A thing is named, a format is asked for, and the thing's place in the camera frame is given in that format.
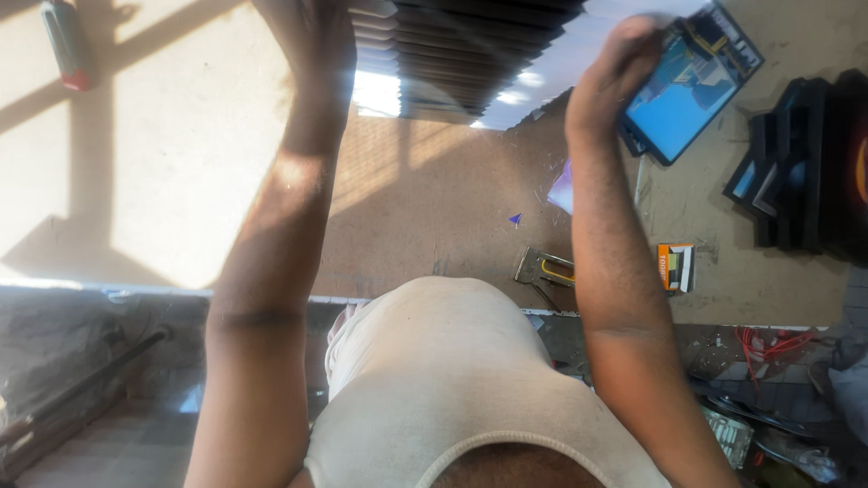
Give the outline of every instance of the electrical wire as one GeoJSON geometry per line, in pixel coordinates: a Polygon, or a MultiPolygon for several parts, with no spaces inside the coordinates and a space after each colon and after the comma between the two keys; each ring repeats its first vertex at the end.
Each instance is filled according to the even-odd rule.
{"type": "Polygon", "coordinates": [[[813,339],[813,333],[801,333],[788,339],[778,340],[774,346],[770,347],[754,346],[753,340],[757,339],[757,333],[750,327],[736,327],[735,338],[738,339],[741,344],[741,351],[745,354],[745,360],[747,361],[747,371],[751,374],[753,387],[756,388],[757,393],[759,393],[760,383],[757,381],[756,372],[753,370],[753,364],[751,364],[751,355],[759,358],[760,363],[769,362],[780,356],[782,353],[804,346],[808,341],[813,339]]]}

